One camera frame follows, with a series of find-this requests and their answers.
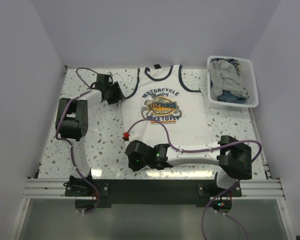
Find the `white motorcycle print tank top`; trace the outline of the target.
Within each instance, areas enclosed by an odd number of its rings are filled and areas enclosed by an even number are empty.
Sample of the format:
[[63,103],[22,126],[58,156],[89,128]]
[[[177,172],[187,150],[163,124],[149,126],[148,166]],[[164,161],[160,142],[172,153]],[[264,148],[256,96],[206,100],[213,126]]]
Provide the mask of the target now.
[[202,93],[185,85],[181,65],[139,68],[121,112],[124,130],[152,147],[167,139],[185,147],[212,142]]

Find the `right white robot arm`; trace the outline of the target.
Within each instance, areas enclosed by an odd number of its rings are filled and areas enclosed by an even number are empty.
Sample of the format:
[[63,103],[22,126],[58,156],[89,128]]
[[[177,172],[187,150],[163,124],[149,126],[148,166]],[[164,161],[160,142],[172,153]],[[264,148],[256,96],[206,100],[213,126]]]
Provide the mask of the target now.
[[193,167],[196,165],[213,165],[221,168],[215,174],[213,192],[225,196],[237,180],[252,178],[252,148],[243,141],[223,135],[219,141],[207,144],[204,149],[198,146],[179,146],[157,144],[149,146],[142,141],[128,143],[125,154],[128,167],[134,172],[149,167],[163,170],[174,167]]

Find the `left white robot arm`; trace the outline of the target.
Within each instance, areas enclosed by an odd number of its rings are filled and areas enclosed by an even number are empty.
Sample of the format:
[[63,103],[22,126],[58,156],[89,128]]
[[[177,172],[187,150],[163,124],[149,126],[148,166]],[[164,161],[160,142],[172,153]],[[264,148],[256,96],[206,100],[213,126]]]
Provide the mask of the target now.
[[89,109],[103,102],[117,104],[125,97],[111,73],[97,73],[96,80],[87,90],[75,98],[61,98],[58,102],[55,138],[69,144],[74,178],[87,178],[91,174],[88,164],[85,138],[89,129]]

